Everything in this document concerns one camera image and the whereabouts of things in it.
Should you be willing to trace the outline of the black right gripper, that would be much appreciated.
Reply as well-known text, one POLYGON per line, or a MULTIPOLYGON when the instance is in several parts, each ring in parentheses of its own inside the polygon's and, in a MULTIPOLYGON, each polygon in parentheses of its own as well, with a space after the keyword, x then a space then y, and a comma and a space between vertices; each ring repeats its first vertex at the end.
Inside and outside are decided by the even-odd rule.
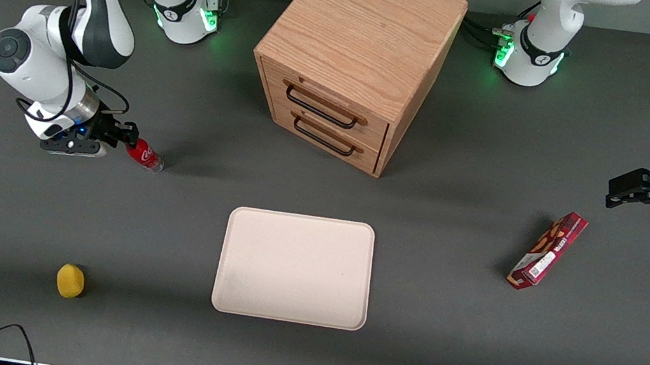
POLYGON ((102 141, 112 148, 117 148, 121 144, 130 150, 135 148, 135 141, 140 139, 138 126, 134 122, 119 122, 113 115, 102 111, 80 125, 69 127, 67 136, 74 139, 102 141))

